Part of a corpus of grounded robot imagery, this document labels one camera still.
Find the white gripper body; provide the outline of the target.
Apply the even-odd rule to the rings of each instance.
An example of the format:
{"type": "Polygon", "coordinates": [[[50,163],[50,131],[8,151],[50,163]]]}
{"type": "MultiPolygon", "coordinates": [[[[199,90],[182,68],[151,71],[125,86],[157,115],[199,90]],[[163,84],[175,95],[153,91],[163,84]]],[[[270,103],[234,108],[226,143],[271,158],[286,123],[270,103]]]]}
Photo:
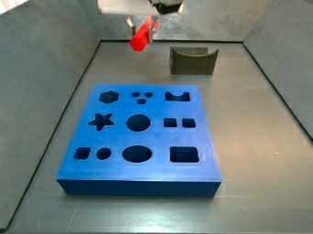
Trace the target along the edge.
{"type": "Polygon", "coordinates": [[[179,14],[183,0],[96,0],[103,14],[152,15],[179,14]]]}

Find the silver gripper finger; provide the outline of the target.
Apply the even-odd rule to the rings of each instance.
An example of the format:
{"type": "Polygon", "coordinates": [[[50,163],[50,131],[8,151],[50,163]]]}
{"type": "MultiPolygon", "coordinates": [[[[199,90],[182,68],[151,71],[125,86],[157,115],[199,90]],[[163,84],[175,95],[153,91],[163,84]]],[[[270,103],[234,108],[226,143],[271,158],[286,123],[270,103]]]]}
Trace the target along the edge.
{"type": "Polygon", "coordinates": [[[151,19],[149,30],[148,30],[149,43],[152,43],[152,41],[153,41],[153,34],[156,33],[159,26],[160,26],[160,21],[157,20],[157,18],[152,18],[151,19]]]}
{"type": "Polygon", "coordinates": [[[127,23],[127,26],[129,27],[131,36],[133,36],[133,34],[135,34],[135,24],[132,22],[132,17],[131,16],[125,17],[125,23],[127,23]]]}

